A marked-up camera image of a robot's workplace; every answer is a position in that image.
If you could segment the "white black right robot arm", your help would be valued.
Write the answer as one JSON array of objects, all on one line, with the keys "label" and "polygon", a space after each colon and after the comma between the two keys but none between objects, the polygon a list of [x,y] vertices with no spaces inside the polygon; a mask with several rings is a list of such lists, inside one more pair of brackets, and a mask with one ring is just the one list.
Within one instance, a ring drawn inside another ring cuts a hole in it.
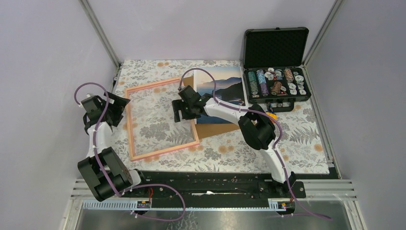
[{"label": "white black right robot arm", "polygon": [[202,115],[217,117],[237,125],[245,142],[258,150],[271,171],[275,181],[275,193],[287,197],[293,192],[294,173],[285,165],[277,146],[281,139],[275,129],[281,125],[267,115],[261,106],[237,106],[222,101],[211,94],[200,95],[191,86],[179,89],[178,100],[172,101],[174,121],[194,120]]}]

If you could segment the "pink wooden picture frame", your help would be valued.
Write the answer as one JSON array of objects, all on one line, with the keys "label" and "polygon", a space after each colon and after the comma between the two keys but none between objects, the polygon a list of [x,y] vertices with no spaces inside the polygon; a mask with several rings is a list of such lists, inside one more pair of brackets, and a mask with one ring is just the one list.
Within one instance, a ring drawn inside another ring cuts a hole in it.
[{"label": "pink wooden picture frame", "polygon": [[128,153],[130,161],[196,147],[195,122],[175,122],[172,101],[179,99],[179,78],[125,88]]}]

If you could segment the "seascape photo print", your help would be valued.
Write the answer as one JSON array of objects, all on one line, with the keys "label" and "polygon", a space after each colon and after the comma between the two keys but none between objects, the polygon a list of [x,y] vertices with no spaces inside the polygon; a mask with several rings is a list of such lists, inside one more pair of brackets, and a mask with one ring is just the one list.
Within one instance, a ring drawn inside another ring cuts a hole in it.
[{"label": "seascape photo print", "polygon": [[193,71],[193,88],[201,96],[214,95],[205,106],[207,115],[196,119],[197,124],[238,124],[244,114],[240,107],[247,107],[246,90],[241,67],[206,67]]}]

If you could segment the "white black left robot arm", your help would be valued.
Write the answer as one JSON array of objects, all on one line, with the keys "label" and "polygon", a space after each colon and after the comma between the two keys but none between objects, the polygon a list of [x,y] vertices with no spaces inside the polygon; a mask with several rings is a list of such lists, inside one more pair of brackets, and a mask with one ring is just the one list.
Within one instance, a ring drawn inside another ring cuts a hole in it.
[{"label": "white black left robot arm", "polygon": [[83,122],[90,144],[86,158],[78,162],[78,170],[100,202],[128,188],[142,197],[148,192],[148,183],[142,180],[139,170],[128,170],[110,146],[113,127],[121,122],[130,101],[110,92],[107,95],[109,101],[90,95],[81,102],[86,111]]}]

